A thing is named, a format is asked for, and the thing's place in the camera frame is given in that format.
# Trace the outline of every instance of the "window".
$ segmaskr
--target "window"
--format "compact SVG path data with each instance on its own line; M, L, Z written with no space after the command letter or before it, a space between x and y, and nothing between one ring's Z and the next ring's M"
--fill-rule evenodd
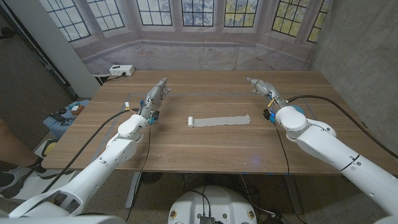
M272 30L295 37L299 32L309 0L281 0Z
M258 0L226 0L225 27L253 27Z
M184 26L213 26L214 0L182 0Z
M171 26L169 0L137 0L142 25Z
M102 31L124 27L115 0L87 0Z
M40 3L69 42L90 35L72 0L40 0Z
M308 37L308 41L316 43L318 40L319 33L321 32L323 21L325 21L326 15L328 14L329 5L331 0L324 0L322 7L319 10L318 17L312 27L311 34Z

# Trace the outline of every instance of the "wooden table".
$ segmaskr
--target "wooden table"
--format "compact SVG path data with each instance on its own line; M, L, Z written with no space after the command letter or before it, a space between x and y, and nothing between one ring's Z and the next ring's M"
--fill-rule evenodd
M116 82L105 83L73 125L43 161L44 167L61 169L67 165L88 138L109 117L139 102L161 78L168 77L172 89L160 108L160 120L150 127L150 151L144 171L284 174L287 165L279 138L272 123L262 113L263 97L252 93L245 78L272 83L285 99L295 95L320 95L339 103L357 121L354 111L337 94L319 72L252 72L252 71L144 71L135 72ZM334 127L338 138L392 174L398 163L373 143L342 112L318 99L299 99L293 104L304 109L310 119ZM213 118L249 115L250 124L189 128L188 117ZM100 154L118 126L132 113L124 113L109 122L89 143L71 166L83 169L93 156ZM338 174L328 164L306 154L288 141L280 128L292 174ZM149 128L137 147L135 156L118 169L138 171L148 150Z

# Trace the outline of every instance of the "power strip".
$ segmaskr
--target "power strip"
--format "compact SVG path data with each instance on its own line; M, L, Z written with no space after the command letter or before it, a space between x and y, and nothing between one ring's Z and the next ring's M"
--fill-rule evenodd
M112 76L121 76L123 72L126 72L126 76L131 76L135 69L132 65L112 65L109 71Z

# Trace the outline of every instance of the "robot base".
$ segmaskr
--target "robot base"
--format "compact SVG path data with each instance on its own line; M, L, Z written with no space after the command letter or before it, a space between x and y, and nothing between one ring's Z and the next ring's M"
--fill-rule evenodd
M174 202L170 209L168 224L188 224L188 223L257 223L256 214L251 204L240 194L233 190L219 186L206 186L204 195L209 200L209 206L206 198L202 198L204 187L193 189L196 192L189 191L183 194ZM205 217L203 217L203 200L205 203Z

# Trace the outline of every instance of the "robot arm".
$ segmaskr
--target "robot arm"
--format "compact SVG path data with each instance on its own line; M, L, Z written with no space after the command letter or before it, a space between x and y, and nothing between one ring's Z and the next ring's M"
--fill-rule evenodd
M72 217L83 212L87 202L123 162L137 150L144 129L154 114L159 114L163 99L169 93L167 78L162 79L148 94L139 114L132 115L118 128L105 151L69 183L55 190L30 198L9 214L19 217Z
M398 180L393 175L338 140L326 123L307 119L289 106L270 83L246 80L256 87L256 93L266 97L270 117L286 130L288 140L339 170L388 214L398 215Z

